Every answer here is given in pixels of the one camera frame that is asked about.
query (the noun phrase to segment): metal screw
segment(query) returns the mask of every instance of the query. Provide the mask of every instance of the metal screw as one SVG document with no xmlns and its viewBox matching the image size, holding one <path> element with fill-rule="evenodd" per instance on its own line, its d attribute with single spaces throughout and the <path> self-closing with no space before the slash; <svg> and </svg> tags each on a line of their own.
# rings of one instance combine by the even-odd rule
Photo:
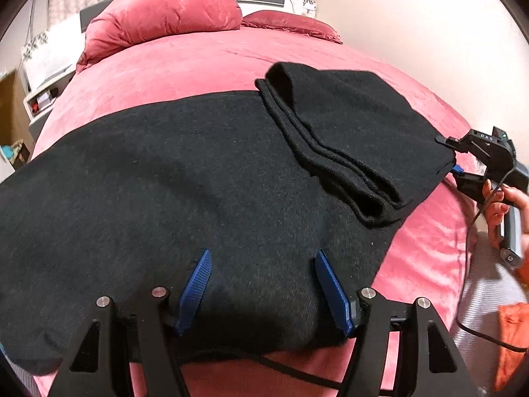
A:
<svg viewBox="0 0 529 397">
<path fill-rule="evenodd" d="M 167 290 L 163 286 L 157 286 L 151 291 L 153 297 L 160 298 L 167 294 Z"/>
<path fill-rule="evenodd" d="M 96 304 L 99 307 L 107 307 L 110 304 L 110 298 L 104 295 L 97 299 Z"/>
<path fill-rule="evenodd" d="M 432 303 L 427 298 L 421 297 L 417 300 L 417 304 L 423 309 L 428 309 Z"/>
<path fill-rule="evenodd" d="M 374 298 L 377 295 L 377 292 L 373 288 L 364 288 L 360 293 L 365 298 Z"/>
</svg>

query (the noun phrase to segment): black fabric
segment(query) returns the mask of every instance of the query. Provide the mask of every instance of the black fabric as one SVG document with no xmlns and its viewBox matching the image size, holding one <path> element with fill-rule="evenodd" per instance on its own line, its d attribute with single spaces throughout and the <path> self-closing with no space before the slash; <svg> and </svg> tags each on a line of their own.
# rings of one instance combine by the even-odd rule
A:
<svg viewBox="0 0 529 397">
<path fill-rule="evenodd" d="M 371 73 L 291 65 L 274 67 L 261 92 L 93 121 L 0 184 L 0 340 L 14 362 L 48 373 L 98 297 L 171 287 L 208 248 L 213 272 L 174 342 L 181 356 L 337 344 L 313 258 L 331 249 L 356 286 L 369 285 L 406 214 L 451 167 L 436 135 Z"/>
</svg>

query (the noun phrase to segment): pink blanket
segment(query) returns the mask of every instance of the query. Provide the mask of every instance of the pink blanket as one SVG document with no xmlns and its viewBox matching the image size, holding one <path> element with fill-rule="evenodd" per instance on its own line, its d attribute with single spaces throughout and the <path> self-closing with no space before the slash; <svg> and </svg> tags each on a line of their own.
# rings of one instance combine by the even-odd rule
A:
<svg viewBox="0 0 529 397">
<path fill-rule="evenodd" d="M 315 68 L 368 70 L 400 92 L 445 136 L 459 137 L 468 123 L 439 97 L 407 75 L 344 45 L 283 31 L 241 28 L 170 36 L 133 46 L 76 75 L 56 102 L 35 146 L 41 154 L 66 133 L 109 113 L 141 104 L 208 92 L 255 89 L 272 63 L 293 61 Z M 475 171 L 470 156 L 458 156 Z M 456 312 L 464 273 L 465 232 L 473 203 L 458 195 L 451 176 L 417 207 L 397 232 L 373 287 L 385 297 L 412 302 L 429 298 L 445 324 Z M 353 342 L 343 347 L 270 355 L 276 361 L 340 381 Z M 392 388 L 398 338 L 390 337 L 384 388 Z M 131 365 L 136 396 L 145 395 L 141 366 Z M 334 396 L 247 361 L 191 364 L 183 368 L 192 397 Z M 53 375 L 37 377 L 47 395 Z"/>
</svg>

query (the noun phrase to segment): blue object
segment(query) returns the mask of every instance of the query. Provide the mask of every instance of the blue object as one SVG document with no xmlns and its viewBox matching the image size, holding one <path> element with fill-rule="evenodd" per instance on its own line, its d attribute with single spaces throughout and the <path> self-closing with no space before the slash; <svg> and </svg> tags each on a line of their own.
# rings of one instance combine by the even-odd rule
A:
<svg viewBox="0 0 529 397">
<path fill-rule="evenodd" d="M 200 300 L 202 300 L 202 296 L 206 290 L 207 282 L 210 280 L 211 269 L 211 253 L 205 249 L 178 301 L 179 314 L 174 324 L 174 329 L 179 336 L 191 327 Z"/>
<path fill-rule="evenodd" d="M 461 165 L 456 164 L 452 168 L 452 173 L 465 173 L 465 170 L 464 170 L 464 168 L 461 167 Z"/>
<path fill-rule="evenodd" d="M 4 155 L 8 160 L 11 160 L 13 155 L 15 155 L 10 146 L 2 146 L 2 151 L 4 152 Z"/>
<path fill-rule="evenodd" d="M 351 304 L 322 250 L 316 255 L 315 267 L 316 276 L 331 309 L 334 323 L 337 328 L 343 331 L 345 336 L 350 336 L 355 329 L 351 320 Z"/>
</svg>

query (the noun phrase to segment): pillow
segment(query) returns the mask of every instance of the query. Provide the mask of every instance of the pillow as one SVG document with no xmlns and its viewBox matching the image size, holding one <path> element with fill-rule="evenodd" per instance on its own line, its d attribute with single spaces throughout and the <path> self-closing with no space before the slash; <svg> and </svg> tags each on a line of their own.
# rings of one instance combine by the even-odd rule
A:
<svg viewBox="0 0 529 397">
<path fill-rule="evenodd" d="M 250 13 L 243 18 L 241 25 L 243 27 L 290 31 L 291 33 L 322 38 L 329 42 L 343 43 L 338 32 L 330 25 L 318 21 L 317 19 L 280 12 L 277 10 L 260 10 L 258 12 Z"/>
<path fill-rule="evenodd" d="M 77 72 L 133 45 L 175 34 L 239 29 L 241 21 L 235 0 L 114 0 L 88 25 Z"/>
</svg>

